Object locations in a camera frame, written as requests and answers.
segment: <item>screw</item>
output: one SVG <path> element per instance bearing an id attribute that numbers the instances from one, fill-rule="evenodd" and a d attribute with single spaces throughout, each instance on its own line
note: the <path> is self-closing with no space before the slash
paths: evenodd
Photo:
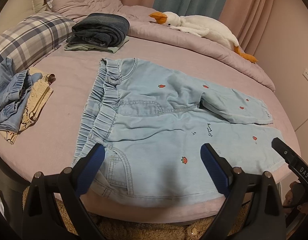
<path id="1" fill-rule="evenodd" d="M 234 167 L 233 168 L 233 171 L 236 173 L 236 174 L 240 174 L 242 172 L 241 168 L 240 167 Z"/>
<path id="2" fill-rule="evenodd" d="M 38 171 L 37 173 L 34 174 L 34 177 L 38 179 L 39 177 L 41 177 L 41 175 L 42 173 Z"/>
<path id="3" fill-rule="evenodd" d="M 69 174 L 69 173 L 71 173 L 71 171 L 72 171 L 72 168 L 71 168 L 71 167 L 67 167 L 67 168 L 65 168 L 65 169 L 63 170 L 63 172 L 64 172 L 65 174 Z"/>
<path id="4" fill-rule="evenodd" d="M 269 171 L 264 172 L 264 175 L 268 178 L 270 178 L 272 176 L 272 174 Z"/>

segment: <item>blue gripper pad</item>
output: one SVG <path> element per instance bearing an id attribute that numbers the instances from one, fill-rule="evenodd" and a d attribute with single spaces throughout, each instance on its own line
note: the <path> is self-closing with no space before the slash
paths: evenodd
<path id="1" fill-rule="evenodd" d="M 222 159 L 218 156 L 218 154 L 214 151 L 212 146 L 207 143 L 201 146 L 201 159 L 207 169 L 209 175 L 211 176 L 217 191 L 221 194 L 224 194 L 225 197 L 228 197 L 229 190 L 229 176 L 231 177 L 231 171 L 224 171 L 221 167 Z"/>
<path id="2" fill-rule="evenodd" d="M 101 144 L 96 144 L 84 158 L 81 158 L 76 165 L 80 162 L 84 164 L 82 172 L 78 175 L 76 180 L 75 195 L 79 198 L 81 195 L 86 194 L 91 186 L 97 171 L 101 167 L 105 158 L 105 149 Z"/>

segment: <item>plush toy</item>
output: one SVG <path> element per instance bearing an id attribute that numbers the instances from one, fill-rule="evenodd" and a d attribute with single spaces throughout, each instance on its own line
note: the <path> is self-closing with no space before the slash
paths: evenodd
<path id="1" fill-rule="evenodd" d="M 178 16 L 173 12 L 155 12 L 150 14 L 158 24 L 170 27 L 185 33 L 215 41 L 228 49 L 235 51 L 244 59 L 252 63 L 257 59 L 249 54 L 241 53 L 239 43 L 235 35 L 221 22 L 202 15 Z"/>

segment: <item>brown fluffy rug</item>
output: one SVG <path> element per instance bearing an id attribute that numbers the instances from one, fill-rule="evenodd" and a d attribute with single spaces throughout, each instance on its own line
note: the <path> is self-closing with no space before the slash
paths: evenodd
<path id="1" fill-rule="evenodd" d="M 27 192 L 28 188 L 23 192 L 23 207 Z M 58 199 L 56 202 L 67 230 L 76 234 L 76 230 L 67 214 L 63 202 Z M 248 211 L 248 206 L 249 204 L 245 204 L 241 207 L 235 224 L 230 231 L 230 235 L 240 229 Z M 174 224 L 133 223 L 106 218 L 93 213 L 89 214 L 108 240 L 195 240 L 202 236 L 214 219 L 214 217 L 202 218 L 189 226 L 178 226 Z"/>

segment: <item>mattress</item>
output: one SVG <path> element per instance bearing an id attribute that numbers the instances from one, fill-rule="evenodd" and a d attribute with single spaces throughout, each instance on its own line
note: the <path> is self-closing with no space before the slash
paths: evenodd
<path id="1" fill-rule="evenodd" d="M 0 156 L 19 175 L 31 181 L 35 172 L 55 174 L 71 165 L 81 114 L 93 86 L 101 58 L 141 58 L 190 76 L 237 89 L 263 100 L 273 116 L 270 126 L 282 132 L 285 142 L 298 154 L 299 145 L 293 127 L 274 93 L 247 75 L 219 60 L 191 50 L 131 37 L 118 52 L 64 51 L 60 47 L 42 59 L 36 68 L 54 73 L 53 94 L 38 121 L 21 132 L 14 145 L 0 135 Z M 286 164 L 273 172 L 276 182 L 289 174 Z M 90 188 L 81 197 L 90 212 L 127 221 L 170 223 L 189 221 L 217 213 L 224 197 L 189 206 L 141 208 L 124 206 L 97 195 Z"/>

